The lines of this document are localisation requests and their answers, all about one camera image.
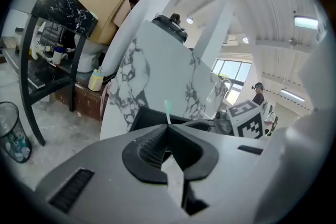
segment ceiling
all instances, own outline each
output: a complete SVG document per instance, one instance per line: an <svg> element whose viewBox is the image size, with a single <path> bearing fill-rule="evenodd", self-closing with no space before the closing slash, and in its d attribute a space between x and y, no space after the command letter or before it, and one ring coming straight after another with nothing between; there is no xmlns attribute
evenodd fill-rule
<svg viewBox="0 0 336 224"><path fill-rule="evenodd" d="M260 72L266 95L274 102L294 110L298 114L306 114L312 110L309 97L298 78L297 72L306 61L312 49L317 45L317 30L296 27L294 16L316 18L313 0L244 0L249 10L249 21L256 37L258 57L261 62ZM218 0L172 0L164 14L170 16L178 13L181 26L188 33L186 46L193 48L203 29L216 11ZM253 61L251 46L244 44L245 35L242 20L236 11L230 22L228 35L235 43L224 44L219 56L221 58ZM186 19L193 17L194 23L188 24ZM291 46L289 39L295 38L297 45ZM300 102L288 96L282 96L281 89L297 94L305 99Z"/></svg>

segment floor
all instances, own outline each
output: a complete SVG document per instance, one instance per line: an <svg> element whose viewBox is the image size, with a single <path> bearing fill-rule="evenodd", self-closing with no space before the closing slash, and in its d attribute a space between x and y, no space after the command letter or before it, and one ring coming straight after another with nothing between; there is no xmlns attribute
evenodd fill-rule
<svg viewBox="0 0 336 224"><path fill-rule="evenodd" d="M42 147L30 129L22 101L18 77L8 63L0 64L0 102L9 101L19 108L19 117L32 144L32 155L25 164L13 161L6 153L6 160L19 180L31 189L53 168L99 140L101 122L71 113L58 101L39 101L33 105L34 115L46 140Z"/></svg>

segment person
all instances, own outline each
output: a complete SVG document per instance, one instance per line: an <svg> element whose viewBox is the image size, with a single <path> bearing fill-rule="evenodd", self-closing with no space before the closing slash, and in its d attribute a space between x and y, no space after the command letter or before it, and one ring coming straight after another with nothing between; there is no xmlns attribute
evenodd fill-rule
<svg viewBox="0 0 336 224"><path fill-rule="evenodd" d="M265 134L268 134L269 132L273 131L273 126L274 126L274 122L276 121L276 114L273 111L273 106L271 105L270 109L269 109L269 114L267 116L267 118L265 119L264 123L265 123Z"/></svg>
<svg viewBox="0 0 336 224"><path fill-rule="evenodd" d="M264 90L264 85L261 82L258 82L254 87L252 86L252 89L256 90L256 96L254 96L252 101L258 105L261 105L265 100L262 93Z"/></svg>

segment small bottle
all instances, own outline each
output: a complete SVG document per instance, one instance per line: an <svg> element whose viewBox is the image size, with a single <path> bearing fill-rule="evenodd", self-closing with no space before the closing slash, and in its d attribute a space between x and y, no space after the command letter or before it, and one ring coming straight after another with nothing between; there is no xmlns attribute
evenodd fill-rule
<svg viewBox="0 0 336 224"><path fill-rule="evenodd" d="M100 70L101 70L101 67L99 67L99 69L95 69L92 72L92 75L89 81L89 86L88 86L91 91L98 92L101 89L101 86L103 84L104 75L100 73Z"/></svg>
<svg viewBox="0 0 336 224"><path fill-rule="evenodd" d="M56 64L56 65L59 65L61 63L61 60L62 60L62 55L63 53L65 52L65 48L63 47L55 47L54 49L54 54L53 54L53 63Z"/></svg>

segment white bottle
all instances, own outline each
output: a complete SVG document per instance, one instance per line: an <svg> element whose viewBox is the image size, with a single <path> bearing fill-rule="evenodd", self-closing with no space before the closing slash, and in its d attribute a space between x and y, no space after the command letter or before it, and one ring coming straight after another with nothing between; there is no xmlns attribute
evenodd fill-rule
<svg viewBox="0 0 336 224"><path fill-rule="evenodd" d="M101 89L101 86L103 84L104 75L100 73L100 69L101 67L99 67L99 70L95 69L92 72L92 75L89 81L89 86L88 86L91 91L98 92Z"/></svg>
<svg viewBox="0 0 336 224"><path fill-rule="evenodd" d="M57 51L54 51L54 55L53 55L53 63L55 64L55 65L59 65L60 63L61 63L61 60L62 60L62 53L60 53L60 52L57 52Z"/></svg>

